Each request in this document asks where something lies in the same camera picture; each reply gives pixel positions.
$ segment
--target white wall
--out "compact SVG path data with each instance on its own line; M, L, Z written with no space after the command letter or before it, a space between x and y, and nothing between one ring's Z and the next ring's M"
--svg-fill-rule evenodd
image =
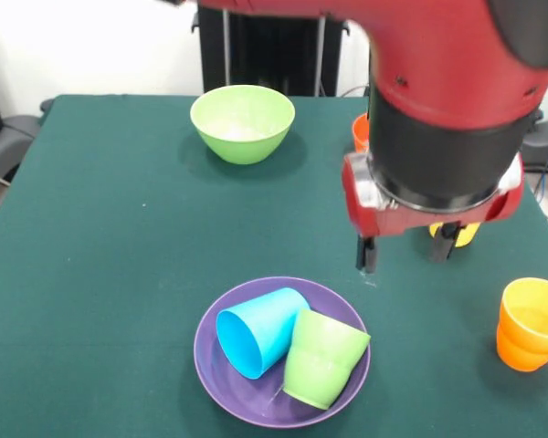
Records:
M38 114L43 99L64 93L201 94L195 10L155 0L0 0L1 111ZM367 36L350 26L338 94L367 81ZM548 118L548 94L543 110Z

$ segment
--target metal pole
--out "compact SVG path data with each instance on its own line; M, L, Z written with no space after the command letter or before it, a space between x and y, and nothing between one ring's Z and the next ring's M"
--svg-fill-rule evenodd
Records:
M327 19L322 16L319 18L319 33L317 35L317 64L314 73L314 96L319 97L321 90L321 73L322 73L322 50L325 45L325 23Z
M229 11L223 11L223 54L226 61L226 85L231 85L231 40L229 38Z

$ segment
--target orange cup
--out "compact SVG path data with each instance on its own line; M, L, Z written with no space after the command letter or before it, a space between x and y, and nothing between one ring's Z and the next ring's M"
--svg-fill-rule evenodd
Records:
M369 150L369 119L367 113L362 114L353 122L353 140L356 152L367 152Z
M548 362L548 280L519 278L505 287L497 352L517 371L535 371Z

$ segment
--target blue cup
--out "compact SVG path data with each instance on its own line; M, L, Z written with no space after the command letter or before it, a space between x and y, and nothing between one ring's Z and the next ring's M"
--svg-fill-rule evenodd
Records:
M310 308L307 300L284 287L219 312L217 338L232 367L258 379L289 351L294 321L303 308Z

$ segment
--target green cup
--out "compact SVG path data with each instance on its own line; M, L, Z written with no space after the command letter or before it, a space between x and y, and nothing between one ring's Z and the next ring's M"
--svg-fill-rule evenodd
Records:
M303 309L292 333L282 389L315 408L329 409L369 341L364 331Z

